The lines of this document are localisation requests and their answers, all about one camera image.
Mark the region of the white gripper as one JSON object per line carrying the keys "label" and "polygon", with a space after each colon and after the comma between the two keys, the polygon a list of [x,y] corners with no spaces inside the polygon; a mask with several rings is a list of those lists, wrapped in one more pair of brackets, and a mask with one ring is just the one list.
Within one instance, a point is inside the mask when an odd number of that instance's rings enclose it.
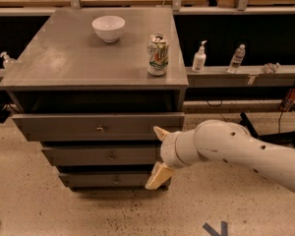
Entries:
{"label": "white gripper", "polygon": [[154,126],[153,130],[162,141],[160,156],[163,162],[154,165],[146,183],[148,190],[156,190],[169,180],[174,174],[172,168],[191,166],[201,160],[193,131],[169,133],[158,126]]}

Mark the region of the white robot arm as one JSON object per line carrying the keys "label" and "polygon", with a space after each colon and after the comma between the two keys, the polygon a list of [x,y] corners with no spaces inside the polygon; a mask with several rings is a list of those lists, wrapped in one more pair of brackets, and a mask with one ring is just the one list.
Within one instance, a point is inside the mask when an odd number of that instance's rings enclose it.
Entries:
{"label": "white robot arm", "polygon": [[254,138],[240,124],[206,120],[187,132],[153,128],[161,141],[160,156],[146,188],[156,190],[174,171],[200,161],[216,160],[250,168],[295,193],[295,148]]}

